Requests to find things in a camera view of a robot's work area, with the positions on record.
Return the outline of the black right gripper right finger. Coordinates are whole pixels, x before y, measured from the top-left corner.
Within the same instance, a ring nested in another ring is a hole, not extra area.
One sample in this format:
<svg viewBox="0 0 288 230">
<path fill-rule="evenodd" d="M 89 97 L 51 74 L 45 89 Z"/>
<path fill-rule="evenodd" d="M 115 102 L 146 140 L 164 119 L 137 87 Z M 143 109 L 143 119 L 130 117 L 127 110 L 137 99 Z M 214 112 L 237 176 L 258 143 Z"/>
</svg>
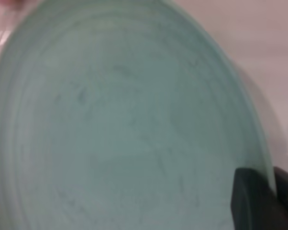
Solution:
<svg viewBox="0 0 288 230">
<path fill-rule="evenodd" d="M 288 230 L 288 172 L 285 170 L 274 167 L 276 186 L 277 186 L 277 199 L 282 208 L 278 210 L 280 213 L 276 214 L 275 230 Z"/>
</svg>

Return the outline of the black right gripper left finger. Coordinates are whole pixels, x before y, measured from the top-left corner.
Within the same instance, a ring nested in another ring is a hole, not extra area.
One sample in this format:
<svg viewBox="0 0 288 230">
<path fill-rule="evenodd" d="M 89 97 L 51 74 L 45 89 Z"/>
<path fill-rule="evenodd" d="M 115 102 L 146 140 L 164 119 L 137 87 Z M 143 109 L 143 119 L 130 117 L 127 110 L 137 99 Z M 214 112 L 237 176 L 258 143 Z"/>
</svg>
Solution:
<svg viewBox="0 0 288 230">
<path fill-rule="evenodd" d="M 231 197 L 231 213 L 236 230 L 270 229 L 268 208 L 273 193 L 266 179 L 249 168 L 235 170 Z"/>
</svg>

